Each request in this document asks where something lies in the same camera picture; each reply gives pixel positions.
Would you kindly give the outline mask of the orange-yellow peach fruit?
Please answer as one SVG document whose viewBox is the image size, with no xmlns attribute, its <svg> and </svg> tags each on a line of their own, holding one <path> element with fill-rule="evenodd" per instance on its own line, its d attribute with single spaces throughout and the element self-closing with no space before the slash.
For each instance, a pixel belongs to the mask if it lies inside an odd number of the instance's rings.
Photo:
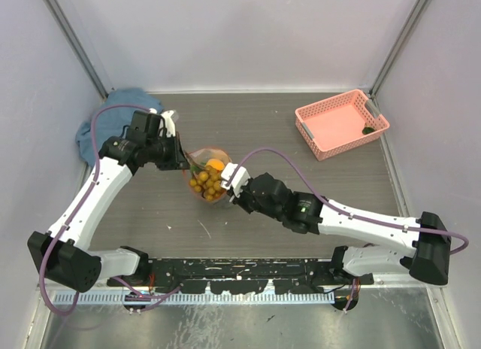
<svg viewBox="0 0 481 349">
<path fill-rule="evenodd" d="M 206 166 L 209 166 L 217 171 L 222 171 L 225 168 L 225 163 L 216 158 L 211 158 L 206 162 Z"/>
</svg>

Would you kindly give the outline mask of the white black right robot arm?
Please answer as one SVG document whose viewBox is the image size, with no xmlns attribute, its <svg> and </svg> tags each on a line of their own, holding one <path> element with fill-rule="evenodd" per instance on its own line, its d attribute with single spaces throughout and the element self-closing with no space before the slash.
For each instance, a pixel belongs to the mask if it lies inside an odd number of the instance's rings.
<svg viewBox="0 0 481 349">
<path fill-rule="evenodd" d="M 264 214 L 293 232 L 365 242 L 364 247 L 334 249 L 329 273 L 338 284 L 386 272 L 408 273 L 437 286 L 448 283 L 451 240 L 436 214 L 425 211 L 419 218 L 390 217 L 354 209 L 323 196 L 292 191 L 268 173 L 256 178 L 236 174 L 233 181 L 223 180 L 222 186 L 231 202 L 245 212 Z"/>
</svg>

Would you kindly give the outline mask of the brown longan bunch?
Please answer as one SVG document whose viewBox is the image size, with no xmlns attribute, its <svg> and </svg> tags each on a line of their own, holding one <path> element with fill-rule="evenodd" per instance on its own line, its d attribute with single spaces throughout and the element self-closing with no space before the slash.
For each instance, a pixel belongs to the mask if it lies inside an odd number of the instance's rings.
<svg viewBox="0 0 481 349">
<path fill-rule="evenodd" d="M 189 179 L 189 187 L 204 201 L 217 201 L 225 195 L 225 189 L 221 187 L 220 173 L 220 171 L 210 167 L 203 171 L 192 173 Z"/>
</svg>

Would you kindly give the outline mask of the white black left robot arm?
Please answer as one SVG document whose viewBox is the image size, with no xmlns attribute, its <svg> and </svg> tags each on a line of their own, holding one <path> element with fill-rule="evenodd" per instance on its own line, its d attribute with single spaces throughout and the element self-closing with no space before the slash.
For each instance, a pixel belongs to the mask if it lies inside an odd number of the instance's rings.
<svg viewBox="0 0 481 349">
<path fill-rule="evenodd" d="M 45 232 L 27 242 L 42 278 L 79 293 L 99 280 L 124 277 L 134 286 L 150 279 L 147 253 L 132 247 L 91 251 L 92 237 L 110 204 L 138 169 L 147 163 L 161 171 L 187 170 L 175 123 L 176 111 L 136 111 L 123 137 L 106 140 L 91 178 L 65 213 Z"/>
</svg>

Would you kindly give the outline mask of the clear zip top bag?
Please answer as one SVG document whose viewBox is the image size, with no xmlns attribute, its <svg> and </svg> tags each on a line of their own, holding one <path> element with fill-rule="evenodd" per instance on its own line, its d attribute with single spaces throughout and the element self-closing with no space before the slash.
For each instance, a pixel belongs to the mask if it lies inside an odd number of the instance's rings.
<svg viewBox="0 0 481 349">
<path fill-rule="evenodd" d="M 229 205 L 229 197 L 221 187 L 221 174 L 230 156 L 217 147 L 204 147 L 192 152 L 186 152 L 189 168 L 183 171 L 183 176 L 191 193 L 200 201 L 216 208 Z"/>
</svg>

